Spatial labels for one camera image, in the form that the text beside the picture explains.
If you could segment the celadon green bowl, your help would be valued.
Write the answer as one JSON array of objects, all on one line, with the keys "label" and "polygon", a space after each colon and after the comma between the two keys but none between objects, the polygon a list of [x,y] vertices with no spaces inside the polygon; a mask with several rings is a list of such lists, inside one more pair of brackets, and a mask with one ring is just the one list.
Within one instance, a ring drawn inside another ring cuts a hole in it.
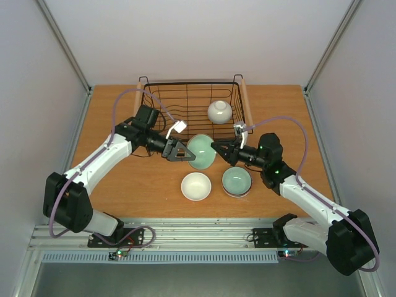
[{"label": "celadon green bowl", "polygon": [[222,187],[229,196],[241,198],[251,190],[252,177],[244,168],[231,167],[223,173]]},{"label": "celadon green bowl", "polygon": [[188,161],[194,169],[206,170],[214,163],[217,153],[212,143],[213,139],[206,134],[197,134],[187,143],[187,148],[196,156],[194,161]]}]

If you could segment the white ceramic bowl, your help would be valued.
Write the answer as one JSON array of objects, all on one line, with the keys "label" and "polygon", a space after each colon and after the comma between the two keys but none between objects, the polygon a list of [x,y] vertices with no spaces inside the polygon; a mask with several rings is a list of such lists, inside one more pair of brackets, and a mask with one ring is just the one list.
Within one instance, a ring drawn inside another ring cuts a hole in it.
[{"label": "white ceramic bowl", "polygon": [[214,124],[225,124],[232,116],[231,105],[222,100],[214,101],[208,107],[207,116]]}]

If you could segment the black wire dish rack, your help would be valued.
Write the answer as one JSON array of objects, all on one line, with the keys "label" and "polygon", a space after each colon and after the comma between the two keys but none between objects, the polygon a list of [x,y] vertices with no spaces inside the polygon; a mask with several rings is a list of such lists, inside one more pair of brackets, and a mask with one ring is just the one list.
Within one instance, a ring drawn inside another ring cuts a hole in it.
[{"label": "black wire dish rack", "polygon": [[[155,100],[146,93],[139,92],[135,99],[135,109],[147,105],[161,112],[155,129],[166,134],[173,125],[172,119],[182,119],[187,128],[177,137],[184,142],[196,134],[207,134],[214,140],[232,139],[233,125],[239,121],[253,125],[246,83],[241,74],[233,80],[196,80],[175,82],[150,82],[148,77],[139,78],[138,88],[155,95]],[[215,124],[209,120],[207,110],[215,101],[225,101],[231,106],[231,118],[225,124]]]}]

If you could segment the orange bowl white inside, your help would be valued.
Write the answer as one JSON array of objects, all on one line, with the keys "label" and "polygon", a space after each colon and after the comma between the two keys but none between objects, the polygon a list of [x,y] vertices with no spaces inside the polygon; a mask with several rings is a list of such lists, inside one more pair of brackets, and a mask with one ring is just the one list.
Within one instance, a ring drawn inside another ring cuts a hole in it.
[{"label": "orange bowl white inside", "polygon": [[187,174],[181,182],[183,196],[191,201],[206,199],[212,190],[210,179],[203,173],[193,172]]}]

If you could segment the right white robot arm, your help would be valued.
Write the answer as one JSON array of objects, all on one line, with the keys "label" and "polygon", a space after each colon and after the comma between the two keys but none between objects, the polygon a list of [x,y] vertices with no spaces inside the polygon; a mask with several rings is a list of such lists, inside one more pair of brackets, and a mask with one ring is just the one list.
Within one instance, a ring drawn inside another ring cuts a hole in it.
[{"label": "right white robot arm", "polygon": [[273,224],[273,238],[280,245],[301,243],[323,255],[343,275],[379,268],[379,247],[369,217],[351,211],[309,187],[282,158],[283,147],[274,133],[263,134],[257,147],[241,139],[212,142],[211,147],[228,164],[242,162],[260,168],[263,184],[303,209],[314,223],[285,215]]}]

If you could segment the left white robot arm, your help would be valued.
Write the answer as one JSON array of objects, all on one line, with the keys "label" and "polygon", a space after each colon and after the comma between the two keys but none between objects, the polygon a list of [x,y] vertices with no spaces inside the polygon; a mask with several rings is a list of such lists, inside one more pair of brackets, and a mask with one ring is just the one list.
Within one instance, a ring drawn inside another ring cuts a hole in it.
[{"label": "left white robot arm", "polygon": [[119,246],[125,236],[120,221],[95,210],[90,203],[90,195],[101,179],[139,147],[172,162],[196,158],[180,140],[154,130],[159,114],[154,108],[140,106],[135,116],[116,125],[83,162],[63,174],[51,173],[46,179],[43,202],[43,214],[49,222],[74,233],[98,233],[110,246]]}]

